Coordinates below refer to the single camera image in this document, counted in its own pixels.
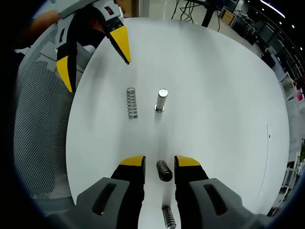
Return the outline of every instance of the mesh chair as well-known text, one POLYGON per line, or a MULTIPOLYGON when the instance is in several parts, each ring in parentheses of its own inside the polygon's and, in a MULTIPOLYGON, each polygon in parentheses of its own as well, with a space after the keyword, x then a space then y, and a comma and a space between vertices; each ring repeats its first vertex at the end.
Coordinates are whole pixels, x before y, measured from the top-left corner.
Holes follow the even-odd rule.
MULTIPOLYGON (((14 159, 30 196, 46 215, 74 205, 66 170, 66 133, 73 94, 56 69, 49 27, 23 58, 17 76, 14 159)), ((77 66, 76 86, 83 69, 77 66)))

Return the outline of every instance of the white round table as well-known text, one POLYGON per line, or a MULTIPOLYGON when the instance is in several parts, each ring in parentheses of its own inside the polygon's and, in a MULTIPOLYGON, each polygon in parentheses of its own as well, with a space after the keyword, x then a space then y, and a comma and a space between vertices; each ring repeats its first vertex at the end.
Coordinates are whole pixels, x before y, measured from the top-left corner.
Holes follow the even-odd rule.
MULTIPOLYGON (((198 25, 149 18, 124 23, 132 62, 126 65, 104 39, 73 100, 66 160, 74 202, 121 160, 145 155, 139 228, 163 228, 164 182, 156 162, 166 160, 173 171, 174 155, 182 155, 239 194, 247 209, 266 214, 289 151, 288 116, 274 72, 241 44, 198 25), (127 114, 129 87, 136 89, 135 119, 127 114), (161 114, 154 111, 160 88, 168 89, 161 114)), ((168 189, 180 228, 174 180, 168 189)))

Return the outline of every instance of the black spring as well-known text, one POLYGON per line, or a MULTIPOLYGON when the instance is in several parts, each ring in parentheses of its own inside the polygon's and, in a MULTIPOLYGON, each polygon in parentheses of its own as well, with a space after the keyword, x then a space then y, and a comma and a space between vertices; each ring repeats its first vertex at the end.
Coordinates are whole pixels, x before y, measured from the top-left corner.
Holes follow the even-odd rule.
POLYGON ((129 87, 126 90, 127 94, 127 109, 128 109, 128 117, 129 118, 137 118, 138 117, 138 110, 137 110, 137 103, 135 97, 135 88, 129 87))
POLYGON ((170 206, 162 206, 162 212, 163 212, 163 218, 165 227, 167 229, 175 229, 176 228, 176 222, 173 217, 173 213, 170 206))
POLYGON ((167 166, 165 161, 157 162, 157 170, 160 180, 165 182, 169 182, 172 180, 173 173, 171 172, 170 168, 167 166))

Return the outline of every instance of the office furniture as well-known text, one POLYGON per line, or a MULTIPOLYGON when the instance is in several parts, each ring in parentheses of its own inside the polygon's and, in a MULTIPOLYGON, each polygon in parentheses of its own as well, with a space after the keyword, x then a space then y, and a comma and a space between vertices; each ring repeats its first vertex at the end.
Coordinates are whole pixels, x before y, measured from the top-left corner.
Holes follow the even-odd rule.
MULTIPOLYGON (((274 72, 243 45, 177 20, 125 19, 132 61, 126 65, 103 40, 74 96, 67 131, 69 184, 76 197, 109 177, 129 156, 146 155, 139 228, 163 227, 163 189, 156 162, 198 160, 210 177, 238 193, 246 208, 267 213, 286 170, 289 125, 274 72), (128 118, 134 87, 138 118, 128 118), (154 105, 168 90, 165 111, 154 105)), ((173 181, 166 187, 180 224, 173 181)))

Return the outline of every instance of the silver spring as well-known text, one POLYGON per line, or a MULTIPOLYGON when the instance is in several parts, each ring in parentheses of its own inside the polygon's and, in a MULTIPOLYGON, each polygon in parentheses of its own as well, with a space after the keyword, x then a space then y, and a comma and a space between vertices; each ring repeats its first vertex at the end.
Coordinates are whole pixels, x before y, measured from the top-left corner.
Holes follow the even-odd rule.
POLYGON ((161 160, 157 162, 157 170, 160 180, 165 182, 172 180, 173 173, 171 172, 170 168, 167 166, 165 161, 161 160))
POLYGON ((162 213, 164 218, 165 227, 167 229, 175 229, 176 228, 176 222, 173 217, 173 213, 170 206, 162 206, 162 213))
POLYGON ((126 90, 127 94, 127 111, 129 118, 137 118, 138 117, 138 110, 137 110, 137 103, 135 97, 135 88, 129 87, 126 90))

